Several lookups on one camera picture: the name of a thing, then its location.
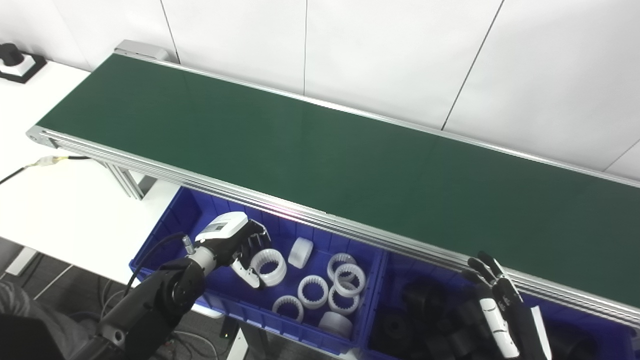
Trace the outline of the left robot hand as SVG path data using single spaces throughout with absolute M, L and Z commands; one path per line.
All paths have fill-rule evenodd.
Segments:
M 272 248 L 266 227 L 241 211 L 226 212 L 213 219 L 196 237 L 195 251 L 188 258 L 197 263 L 206 278 L 228 267 L 253 289 L 263 289 L 265 281 L 250 264 L 264 249 Z

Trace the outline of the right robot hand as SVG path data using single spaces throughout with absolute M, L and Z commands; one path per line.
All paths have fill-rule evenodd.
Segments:
M 539 306 L 527 306 L 512 278 L 488 253 L 469 257 L 461 275 L 473 283 L 494 342 L 505 360 L 551 360 Z

